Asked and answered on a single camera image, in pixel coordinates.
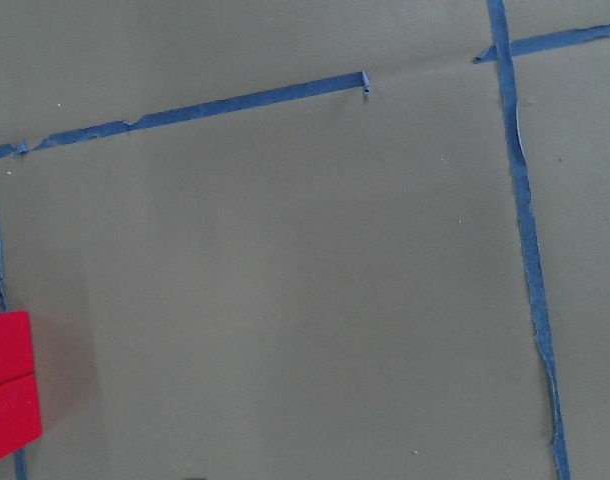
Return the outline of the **red block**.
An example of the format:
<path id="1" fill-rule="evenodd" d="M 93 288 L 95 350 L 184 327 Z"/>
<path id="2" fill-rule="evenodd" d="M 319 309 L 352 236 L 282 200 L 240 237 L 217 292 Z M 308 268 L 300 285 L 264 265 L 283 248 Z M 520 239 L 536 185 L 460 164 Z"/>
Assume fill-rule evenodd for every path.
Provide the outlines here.
<path id="1" fill-rule="evenodd" d="M 33 373 L 34 369 L 28 313 L 0 313 L 0 384 Z"/>
<path id="2" fill-rule="evenodd" d="M 35 375 L 0 383 L 0 459 L 42 435 Z"/>

